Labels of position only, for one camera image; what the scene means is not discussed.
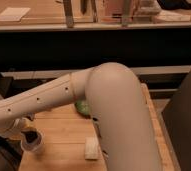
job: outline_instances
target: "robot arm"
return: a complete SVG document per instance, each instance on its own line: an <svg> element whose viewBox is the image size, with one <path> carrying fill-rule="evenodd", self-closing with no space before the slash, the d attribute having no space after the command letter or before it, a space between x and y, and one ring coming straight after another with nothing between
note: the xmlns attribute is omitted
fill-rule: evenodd
<svg viewBox="0 0 191 171"><path fill-rule="evenodd" d="M89 104L108 171L162 170L140 82L121 64L71 73L0 100L0 126L81 98Z"/></svg>

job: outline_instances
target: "white block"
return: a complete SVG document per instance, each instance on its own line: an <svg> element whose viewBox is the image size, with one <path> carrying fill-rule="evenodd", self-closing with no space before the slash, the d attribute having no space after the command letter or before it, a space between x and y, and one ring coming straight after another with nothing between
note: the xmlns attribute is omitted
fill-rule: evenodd
<svg viewBox="0 0 191 171"><path fill-rule="evenodd" d="M85 144L85 159L98 160L99 157L99 144L96 137L86 138Z"/></svg>

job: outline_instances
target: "wooden surface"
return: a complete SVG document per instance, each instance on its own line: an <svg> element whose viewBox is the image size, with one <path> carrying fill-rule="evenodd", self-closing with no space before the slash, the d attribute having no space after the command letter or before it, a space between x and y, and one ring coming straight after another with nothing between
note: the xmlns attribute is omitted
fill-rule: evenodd
<svg viewBox="0 0 191 171"><path fill-rule="evenodd" d="M0 0L0 13L7 7L28 7L31 10L20 22L0 22L0 25L65 23L62 3L55 0ZM72 0L75 22L93 22L90 3L86 14L81 13L80 0Z"/></svg>
<svg viewBox="0 0 191 171"><path fill-rule="evenodd" d="M148 89L146 85L142 85L142 88L151 112L164 171L179 170L173 163L172 149L169 150L167 146ZM95 137L96 134L91 120L77 114L74 105L37 114L35 126L43 135L44 153L35 156L24 152L19 171L106 171L101 152L98 161L84 159L86 137Z"/></svg>
<svg viewBox="0 0 191 171"><path fill-rule="evenodd" d="M72 0L74 21L92 23L93 14L91 1L88 3L86 14L81 13L80 0ZM96 0L98 21L106 23L113 21L110 16L105 16L103 0ZM61 24L65 23L63 4L55 0L0 0L0 13L7 7L28 7L31 10L19 22L0 22L0 25L27 25L27 24ZM191 15L191 10L175 10L181 14Z"/></svg>

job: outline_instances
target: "small white object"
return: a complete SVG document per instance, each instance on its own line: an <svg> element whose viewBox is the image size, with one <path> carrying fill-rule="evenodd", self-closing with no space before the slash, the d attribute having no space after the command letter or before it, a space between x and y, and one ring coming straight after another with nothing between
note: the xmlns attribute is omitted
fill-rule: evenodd
<svg viewBox="0 0 191 171"><path fill-rule="evenodd" d="M6 8L0 13L0 21L20 21L30 8Z"/></svg>
<svg viewBox="0 0 191 171"><path fill-rule="evenodd" d="M167 10L162 10L157 18L164 21L190 21L191 16L186 14L179 14L176 12L171 12Z"/></svg>
<svg viewBox="0 0 191 171"><path fill-rule="evenodd" d="M85 159L86 160L98 160L99 157L99 145L96 137L86 138L85 144Z"/></svg>

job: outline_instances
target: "green object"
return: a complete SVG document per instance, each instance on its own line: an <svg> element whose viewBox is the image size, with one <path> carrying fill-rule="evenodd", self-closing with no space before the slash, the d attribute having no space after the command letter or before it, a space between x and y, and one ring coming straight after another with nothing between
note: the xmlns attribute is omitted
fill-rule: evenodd
<svg viewBox="0 0 191 171"><path fill-rule="evenodd" d="M79 100L75 103L75 107L78 113L80 113L83 116L90 116L89 112L89 105L85 100Z"/></svg>

